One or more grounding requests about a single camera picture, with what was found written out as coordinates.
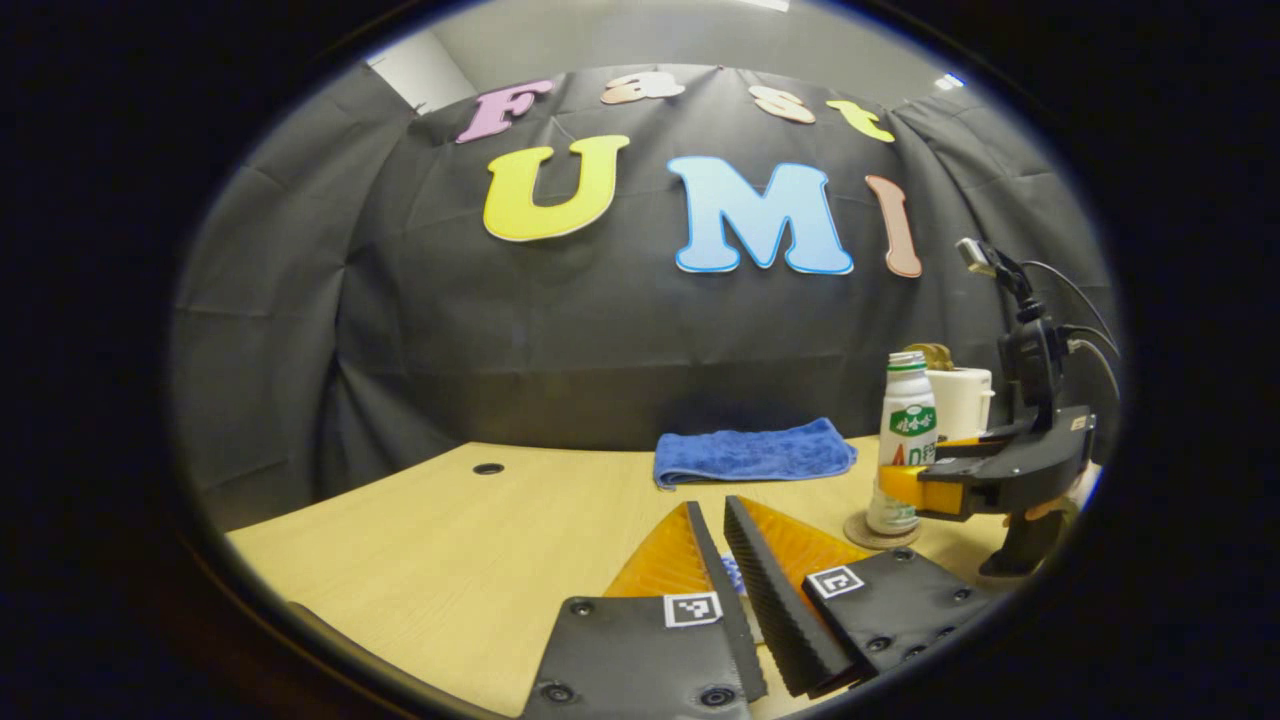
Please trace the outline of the white water bottle green label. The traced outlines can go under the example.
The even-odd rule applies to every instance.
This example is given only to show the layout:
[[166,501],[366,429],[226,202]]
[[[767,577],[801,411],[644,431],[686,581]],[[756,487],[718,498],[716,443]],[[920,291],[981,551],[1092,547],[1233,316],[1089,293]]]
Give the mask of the white water bottle green label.
[[[891,354],[886,378],[877,465],[931,465],[936,457],[938,418],[924,352],[914,348]],[[899,538],[916,530],[919,518],[913,505],[883,492],[881,479],[876,478],[867,524],[876,534]]]

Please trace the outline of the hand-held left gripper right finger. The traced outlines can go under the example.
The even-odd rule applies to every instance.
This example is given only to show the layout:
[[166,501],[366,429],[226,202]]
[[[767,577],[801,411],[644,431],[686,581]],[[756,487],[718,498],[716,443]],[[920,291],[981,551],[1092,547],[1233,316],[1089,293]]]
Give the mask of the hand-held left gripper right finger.
[[946,644],[997,597],[909,547],[868,553],[730,495],[724,538],[787,692],[818,698]]

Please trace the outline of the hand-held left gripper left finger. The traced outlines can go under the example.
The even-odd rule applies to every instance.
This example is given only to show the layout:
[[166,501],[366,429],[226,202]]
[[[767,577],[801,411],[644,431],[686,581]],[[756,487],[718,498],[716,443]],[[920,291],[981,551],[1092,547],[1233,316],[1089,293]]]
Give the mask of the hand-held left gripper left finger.
[[562,603],[520,720],[753,720],[765,693],[739,592],[685,502],[603,594]]

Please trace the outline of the white toaster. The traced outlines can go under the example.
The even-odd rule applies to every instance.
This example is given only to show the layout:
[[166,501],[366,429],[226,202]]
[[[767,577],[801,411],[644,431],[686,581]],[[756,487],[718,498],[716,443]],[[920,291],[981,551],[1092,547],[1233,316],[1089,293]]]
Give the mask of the white toaster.
[[947,441],[972,439],[989,428],[995,396],[991,370],[957,368],[925,372],[934,395],[938,433]]

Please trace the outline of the round brown coaster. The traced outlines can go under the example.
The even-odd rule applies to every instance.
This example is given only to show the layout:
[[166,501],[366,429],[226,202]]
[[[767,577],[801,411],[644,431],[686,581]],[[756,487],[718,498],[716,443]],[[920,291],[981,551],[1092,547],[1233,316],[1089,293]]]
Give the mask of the round brown coaster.
[[876,530],[869,520],[867,510],[860,510],[850,515],[844,523],[844,534],[854,544],[870,551],[886,551],[906,547],[914,543],[922,534],[922,527],[916,523],[905,532],[881,533]]

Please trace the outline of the blue towel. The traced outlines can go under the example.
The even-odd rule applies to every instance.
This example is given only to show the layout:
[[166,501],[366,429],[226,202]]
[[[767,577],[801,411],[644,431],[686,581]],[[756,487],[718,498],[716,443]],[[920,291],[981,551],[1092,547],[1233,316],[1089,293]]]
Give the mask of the blue towel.
[[660,489],[707,482],[810,480],[841,475],[858,457],[858,450],[827,418],[783,430],[668,433],[655,447],[653,479]]

